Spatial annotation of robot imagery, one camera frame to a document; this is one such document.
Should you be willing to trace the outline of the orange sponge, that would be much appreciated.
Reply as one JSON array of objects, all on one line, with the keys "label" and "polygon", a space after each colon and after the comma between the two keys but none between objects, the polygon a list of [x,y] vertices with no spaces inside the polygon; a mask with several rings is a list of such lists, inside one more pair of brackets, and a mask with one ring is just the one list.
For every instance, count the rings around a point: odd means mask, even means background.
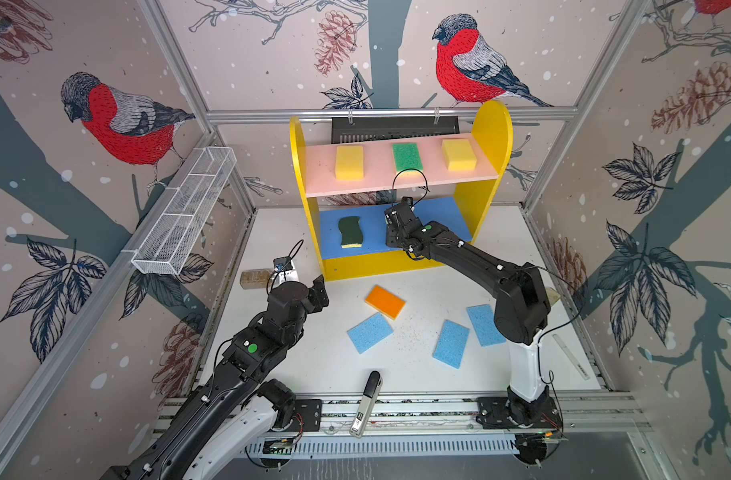
[{"label": "orange sponge", "polygon": [[373,287],[373,290],[365,297],[364,301],[390,320],[397,319],[403,308],[405,308],[405,300],[379,285]]}]

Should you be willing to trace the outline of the green yellow sponge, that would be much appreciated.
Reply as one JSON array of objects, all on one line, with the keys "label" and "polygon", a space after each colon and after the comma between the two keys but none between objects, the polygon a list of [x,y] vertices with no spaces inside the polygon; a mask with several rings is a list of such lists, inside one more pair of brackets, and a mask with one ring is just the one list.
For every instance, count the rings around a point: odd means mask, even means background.
[{"label": "green yellow sponge", "polygon": [[397,173],[413,174],[423,172],[423,162],[416,143],[393,144],[393,160]]}]

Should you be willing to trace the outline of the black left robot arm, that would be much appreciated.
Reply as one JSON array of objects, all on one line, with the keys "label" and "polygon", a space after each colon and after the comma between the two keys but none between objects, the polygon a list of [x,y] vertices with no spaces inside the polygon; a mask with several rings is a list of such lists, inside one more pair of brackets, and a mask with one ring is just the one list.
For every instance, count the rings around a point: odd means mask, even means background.
[{"label": "black left robot arm", "polygon": [[310,314],[329,306],[323,276],[307,287],[287,281],[267,295],[266,309],[257,313],[228,342],[209,380],[195,389],[174,416],[169,428],[128,465],[109,467],[103,479],[192,479],[208,465],[203,449],[227,417],[247,399],[262,402],[263,413],[246,422],[254,430],[244,441],[290,421],[295,395],[266,378],[303,336]]}]

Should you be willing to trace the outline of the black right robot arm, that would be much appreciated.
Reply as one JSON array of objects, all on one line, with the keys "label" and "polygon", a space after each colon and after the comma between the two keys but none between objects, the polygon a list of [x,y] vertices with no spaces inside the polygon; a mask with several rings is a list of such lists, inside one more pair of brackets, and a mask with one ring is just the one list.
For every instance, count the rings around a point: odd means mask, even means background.
[{"label": "black right robot arm", "polygon": [[415,261],[449,266],[493,296],[493,322],[509,342],[511,358],[507,418],[521,427],[541,420],[549,408],[549,386],[541,375],[539,339],[547,328],[551,304],[539,268],[491,256],[439,222],[421,222],[410,197],[385,210],[385,223],[387,246],[403,250]]}]

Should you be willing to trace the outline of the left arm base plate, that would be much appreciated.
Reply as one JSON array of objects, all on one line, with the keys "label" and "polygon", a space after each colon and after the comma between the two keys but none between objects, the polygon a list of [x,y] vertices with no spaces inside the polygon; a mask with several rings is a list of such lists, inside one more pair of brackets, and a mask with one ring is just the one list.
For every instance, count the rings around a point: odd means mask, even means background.
[{"label": "left arm base plate", "polygon": [[319,432],[322,417],[320,399],[295,400],[281,406],[271,427],[273,432]]}]

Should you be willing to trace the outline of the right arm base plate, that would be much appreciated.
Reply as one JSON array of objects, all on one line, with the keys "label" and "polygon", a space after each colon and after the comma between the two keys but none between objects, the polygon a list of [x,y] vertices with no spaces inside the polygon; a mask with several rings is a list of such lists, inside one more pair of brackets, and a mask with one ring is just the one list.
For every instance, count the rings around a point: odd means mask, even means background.
[{"label": "right arm base plate", "polygon": [[563,427],[563,418],[551,396],[525,402],[518,397],[479,397],[475,421],[486,430],[551,429]]}]

